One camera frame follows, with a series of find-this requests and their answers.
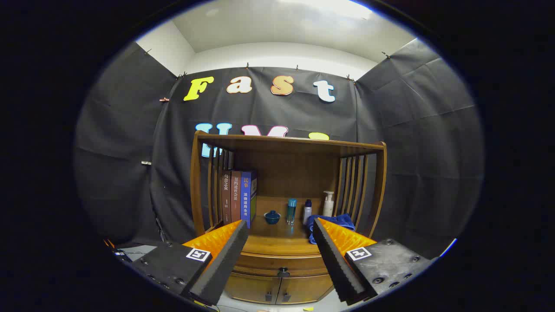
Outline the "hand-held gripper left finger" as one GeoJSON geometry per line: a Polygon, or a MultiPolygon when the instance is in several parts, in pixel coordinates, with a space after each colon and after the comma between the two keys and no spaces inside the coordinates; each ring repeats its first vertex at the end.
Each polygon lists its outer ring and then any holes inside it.
{"type": "Polygon", "coordinates": [[[247,238],[247,222],[235,221],[184,244],[168,241],[133,261],[131,267],[176,296],[214,306],[247,238]]]}

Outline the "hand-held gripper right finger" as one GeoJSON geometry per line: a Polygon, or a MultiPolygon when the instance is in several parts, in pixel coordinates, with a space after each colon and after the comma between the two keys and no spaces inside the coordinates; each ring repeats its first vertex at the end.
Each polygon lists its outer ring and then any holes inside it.
{"type": "Polygon", "coordinates": [[[349,306],[391,294],[437,261],[394,239],[374,241],[321,218],[313,222],[313,237],[339,300],[349,306]]]}

